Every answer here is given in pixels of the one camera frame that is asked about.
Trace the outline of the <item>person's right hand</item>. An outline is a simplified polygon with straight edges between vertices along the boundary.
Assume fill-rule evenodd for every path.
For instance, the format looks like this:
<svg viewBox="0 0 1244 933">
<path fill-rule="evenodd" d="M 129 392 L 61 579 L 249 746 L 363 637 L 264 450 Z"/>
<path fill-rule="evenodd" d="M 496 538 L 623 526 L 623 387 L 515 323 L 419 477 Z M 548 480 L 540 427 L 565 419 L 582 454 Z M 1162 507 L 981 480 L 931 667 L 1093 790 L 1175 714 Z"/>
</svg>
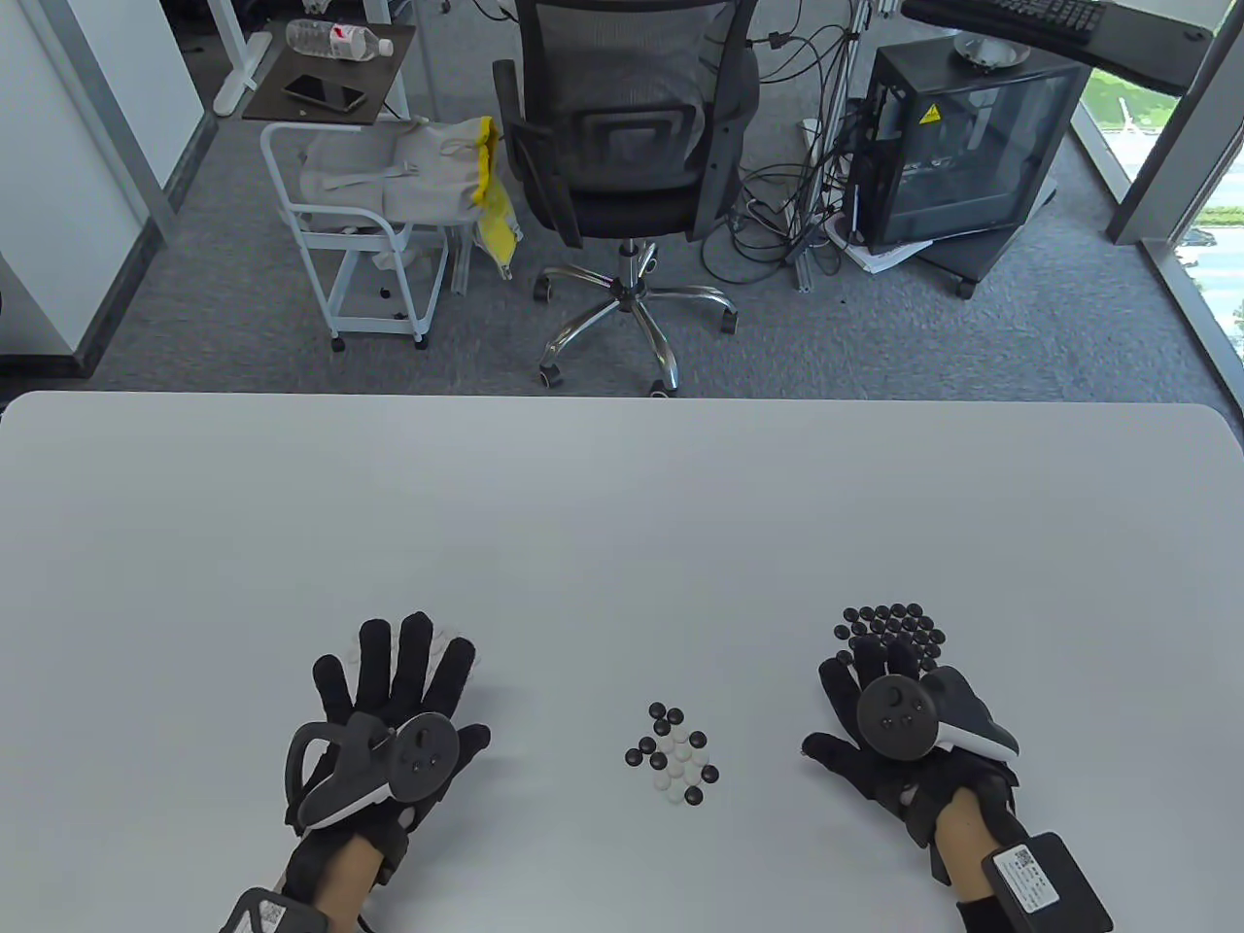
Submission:
<svg viewBox="0 0 1244 933">
<path fill-rule="evenodd" d="M 852 663 L 837 656 L 820 666 L 822 688 L 848 731 L 848 741 L 812 733 L 804 738 L 802 754 L 893 814 L 916 845 L 929 853 L 931 875 L 940 884 L 950 884 L 950 865 L 945 860 L 950 845 L 938 843 L 935 826 L 955 792 L 967 790 L 977 795 L 989 836 L 986 851 L 1021 843 L 1028 835 L 1015 816 L 1014 791 L 1019 782 L 1005 763 L 960 749 L 934 749 L 904 761 L 880 754 L 865 739 L 858 712 L 861 697 L 884 675 L 908 680 L 916 674 L 918 666 L 911 646 L 862 637 L 852 653 Z"/>
</svg>

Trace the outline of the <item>person's left hand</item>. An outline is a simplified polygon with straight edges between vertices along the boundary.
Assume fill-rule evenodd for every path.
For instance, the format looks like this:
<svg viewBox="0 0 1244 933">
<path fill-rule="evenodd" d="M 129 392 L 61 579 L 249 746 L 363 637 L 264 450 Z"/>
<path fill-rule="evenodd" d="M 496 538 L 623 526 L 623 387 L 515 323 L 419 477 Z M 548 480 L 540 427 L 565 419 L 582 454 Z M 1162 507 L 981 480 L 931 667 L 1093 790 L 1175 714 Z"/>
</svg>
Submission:
<svg viewBox="0 0 1244 933">
<path fill-rule="evenodd" d="M 356 687 L 350 687 L 345 668 L 337 656 L 320 657 L 313 668 L 313 680 L 323 702 L 325 720 L 343 726 L 356 712 L 382 722 L 388 729 L 403 726 L 422 712 L 435 712 L 454 718 L 462 702 L 476 647 L 470 639 L 449 639 L 434 673 L 430 671 L 432 620 L 417 610 L 401 622 L 398 639 L 392 639 L 391 622 L 368 620 L 360 627 L 360 671 Z M 299 835 L 297 848 L 286 867 L 281 892 L 302 903 L 311 903 L 328 875 L 328 862 L 347 843 L 360 838 L 379 853 L 379 867 L 364 886 L 384 884 L 396 875 L 404 858 L 408 837 L 423 824 L 452 786 L 450 781 L 420 802 L 377 802 L 333 824 L 328 829 L 311 830 L 299 817 L 299 806 L 309 794 L 304 787 L 286 797 L 286 824 Z"/>
</svg>

